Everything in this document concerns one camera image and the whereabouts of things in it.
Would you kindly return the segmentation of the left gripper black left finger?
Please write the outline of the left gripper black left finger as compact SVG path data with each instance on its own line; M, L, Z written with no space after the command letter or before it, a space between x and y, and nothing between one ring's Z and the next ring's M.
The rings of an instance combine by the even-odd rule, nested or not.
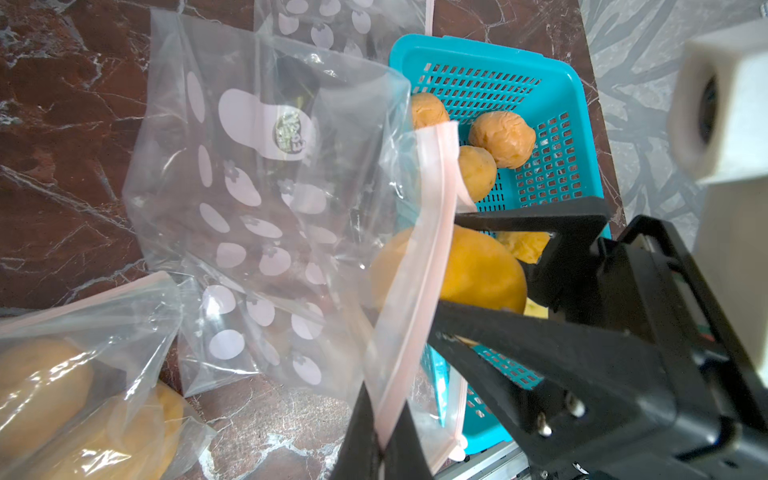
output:
M366 385L362 384L329 479L378 479L381 460L380 445L374 429L373 407Z

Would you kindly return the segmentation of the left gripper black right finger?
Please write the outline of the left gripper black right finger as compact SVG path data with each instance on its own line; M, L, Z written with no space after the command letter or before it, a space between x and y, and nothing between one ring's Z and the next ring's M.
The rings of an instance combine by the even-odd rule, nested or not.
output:
M433 480L408 404L405 404L383 454L385 480Z

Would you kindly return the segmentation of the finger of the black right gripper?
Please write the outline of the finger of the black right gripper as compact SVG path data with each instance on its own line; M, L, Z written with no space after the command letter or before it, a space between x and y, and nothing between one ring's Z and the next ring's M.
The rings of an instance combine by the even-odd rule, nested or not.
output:
M523 266L528 298L557 311L585 283L609 208L588 196L514 210L462 213L457 224L491 233Z

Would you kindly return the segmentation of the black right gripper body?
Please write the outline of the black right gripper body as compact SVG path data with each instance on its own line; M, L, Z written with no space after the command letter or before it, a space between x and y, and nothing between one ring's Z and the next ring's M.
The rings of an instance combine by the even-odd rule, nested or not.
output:
M580 325L630 334L658 350L675 423L630 444L522 444L554 479L763 479L767 392L675 228L639 216L593 251Z

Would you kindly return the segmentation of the clear dotted zipper bag front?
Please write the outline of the clear dotted zipper bag front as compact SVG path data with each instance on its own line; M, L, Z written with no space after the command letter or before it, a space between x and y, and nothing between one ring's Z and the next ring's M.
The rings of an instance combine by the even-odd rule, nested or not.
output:
M174 479L214 437L160 371L192 280L154 273L1 324L5 479Z

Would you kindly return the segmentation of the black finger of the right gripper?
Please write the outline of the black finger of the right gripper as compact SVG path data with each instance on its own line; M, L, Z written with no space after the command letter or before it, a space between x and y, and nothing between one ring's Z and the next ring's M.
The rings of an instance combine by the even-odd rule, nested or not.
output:
M469 340L541 382L532 390L512 383ZM658 350L630 334L441 301L429 343L519 444L630 444L678 417Z

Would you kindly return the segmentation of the yellow orange potato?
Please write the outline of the yellow orange potato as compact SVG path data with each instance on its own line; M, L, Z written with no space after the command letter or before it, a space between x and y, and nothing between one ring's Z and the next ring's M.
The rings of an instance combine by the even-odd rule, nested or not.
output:
M396 234L371 266L373 303L381 308L406 253L412 230ZM518 259L493 237L456 225L440 298L458 304L522 314L527 282Z

